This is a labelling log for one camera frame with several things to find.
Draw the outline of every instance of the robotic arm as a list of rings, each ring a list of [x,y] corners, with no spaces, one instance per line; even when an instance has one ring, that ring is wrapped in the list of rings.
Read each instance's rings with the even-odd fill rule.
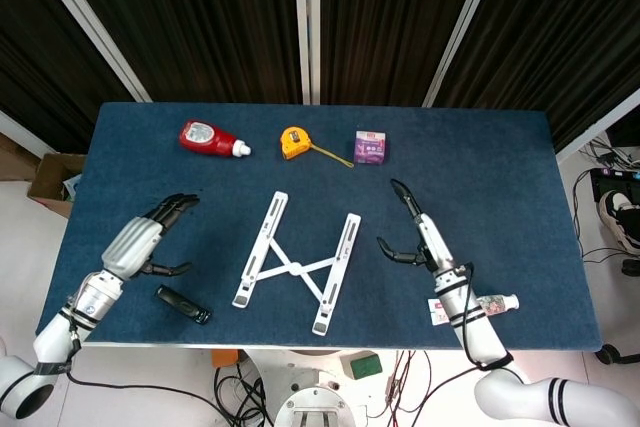
[[[174,269],[151,262],[151,253],[196,195],[175,194],[142,217],[133,218],[102,254],[103,269],[89,274],[76,294],[38,335],[33,348],[38,359],[31,367],[0,350],[0,411],[23,419],[49,398],[58,375],[69,372],[82,342],[104,318],[122,293],[122,284],[143,274],[180,275],[191,264]]]
[[[378,238],[380,248],[395,262],[426,265],[433,274],[436,295],[467,357],[478,369],[489,372],[475,387],[476,401],[485,414],[501,420],[533,419],[572,427],[640,427],[638,408],[612,390],[557,378],[527,385],[526,375],[500,342],[470,288],[466,274],[472,274],[473,267],[457,265],[434,222],[418,207],[409,189],[397,180],[391,185],[409,209],[421,243],[417,254],[395,252]]]

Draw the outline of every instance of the green sponge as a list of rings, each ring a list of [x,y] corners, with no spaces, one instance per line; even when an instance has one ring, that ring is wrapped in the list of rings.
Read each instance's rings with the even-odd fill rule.
[[[351,371],[353,372],[353,378],[355,380],[364,379],[370,375],[379,374],[382,372],[382,364],[380,364],[380,357],[378,354],[371,354],[367,357],[351,361]]]

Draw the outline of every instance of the red bottle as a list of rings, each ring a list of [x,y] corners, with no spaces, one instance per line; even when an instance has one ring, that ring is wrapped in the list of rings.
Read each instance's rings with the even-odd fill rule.
[[[242,140],[200,120],[190,120],[180,134],[180,143],[200,154],[242,157],[251,153],[251,147]]]

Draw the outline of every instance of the yellow tape measure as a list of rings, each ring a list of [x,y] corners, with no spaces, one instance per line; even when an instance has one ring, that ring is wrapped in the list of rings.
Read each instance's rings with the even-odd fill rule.
[[[307,150],[313,149],[331,157],[332,159],[342,162],[347,167],[353,169],[353,164],[348,160],[338,157],[336,154],[324,150],[311,142],[311,137],[304,129],[300,127],[288,127],[280,136],[280,144],[282,145],[282,156],[286,160],[291,160],[295,156],[304,154]]]

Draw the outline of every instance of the blue table surface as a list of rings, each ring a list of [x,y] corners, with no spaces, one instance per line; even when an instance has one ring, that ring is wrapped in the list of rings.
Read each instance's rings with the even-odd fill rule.
[[[218,125],[249,157],[195,154],[178,142],[188,119]],[[348,169],[310,151],[283,160],[291,125],[351,158],[356,130],[386,132],[383,165]],[[508,348],[597,350],[601,339],[544,114],[398,107],[203,103],[102,106],[39,330],[91,271],[120,229],[167,195],[198,194],[154,260],[192,261],[176,278],[140,276],[124,286],[90,340],[117,343],[290,347],[458,348],[432,326],[433,278],[382,256],[376,236],[412,251],[417,232],[389,179],[412,189],[460,263],[473,261],[478,295],[517,294],[520,309],[492,318]],[[246,309],[231,301],[276,190],[289,194],[276,240],[303,265],[334,254],[345,218],[362,217],[325,337],[301,279],[258,283]],[[279,262],[271,252],[265,269]],[[324,286],[327,269],[312,274]],[[200,326],[154,297],[164,283],[213,311]]]

